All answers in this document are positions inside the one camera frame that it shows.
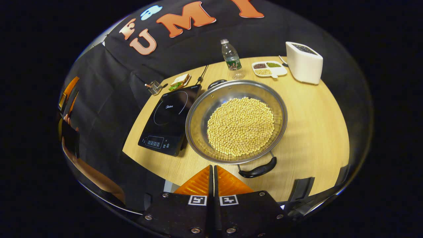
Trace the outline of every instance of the wooden table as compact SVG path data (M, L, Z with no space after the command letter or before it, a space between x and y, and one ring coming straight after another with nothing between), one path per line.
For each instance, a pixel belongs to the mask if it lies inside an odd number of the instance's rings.
M245 80L255 80L272 87L286 104L288 125L281 141L272 149L277 157L276 167L265 175L247 179L238 174L236 165L219 165L253 190L267 190L277 202L289 199L296 179L315 177L310 195L325 191L335 185L340 168L347 165L349 159L348 132L341 110L323 81L319 85L298 82L288 68L288 73L278 79L256 76L251 64L268 60L281 62L279 57L269 56L243 58L241 64ZM189 73L192 78L188 86L192 86L204 68L199 67L170 77L162 85L170 84L176 77ZM209 65L201 83L203 90L218 79L230 80L229 73L225 62ZM151 172L182 185L207 165L216 163L200 157L190 145L178 157L138 146L150 114L160 97L169 92L168 88L169 86L164 88L157 96L151 96L145 104L126 139L123 152ZM267 154L240 166L242 170L248 171L268 163L270 159L271 155Z

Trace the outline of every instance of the sandwich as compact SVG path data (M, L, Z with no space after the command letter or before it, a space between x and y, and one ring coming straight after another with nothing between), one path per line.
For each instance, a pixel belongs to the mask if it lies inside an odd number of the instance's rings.
M189 75L189 74L184 74L184 75L177 77L173 81L173 83L170 84L169 91L174 91L174 90L182 88L183 86L185 86L188 83L190 78L191 78L191 75Z

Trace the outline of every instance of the induction cooktop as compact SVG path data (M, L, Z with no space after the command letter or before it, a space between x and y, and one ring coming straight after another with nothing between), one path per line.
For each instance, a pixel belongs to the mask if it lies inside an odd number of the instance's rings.
M138 145L177 156L185 139L185 120L201 85L164 94L151 113Z

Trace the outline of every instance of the white toaster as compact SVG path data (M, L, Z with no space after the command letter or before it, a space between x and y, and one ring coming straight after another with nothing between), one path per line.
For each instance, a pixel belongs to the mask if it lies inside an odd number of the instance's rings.
M310 47L286 42L286 57L292 76L304 83L319 84L323 69L323 57Z

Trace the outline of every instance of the plastic bottle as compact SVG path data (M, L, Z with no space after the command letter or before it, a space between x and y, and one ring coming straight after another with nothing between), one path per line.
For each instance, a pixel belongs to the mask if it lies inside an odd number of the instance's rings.
M228 66L228 69L231 71L231 77L233 79L242 79L244 74L242 73L242 65L239 61L239 56L236 49L229 43L227 39L220 40L222 44L222 55Z

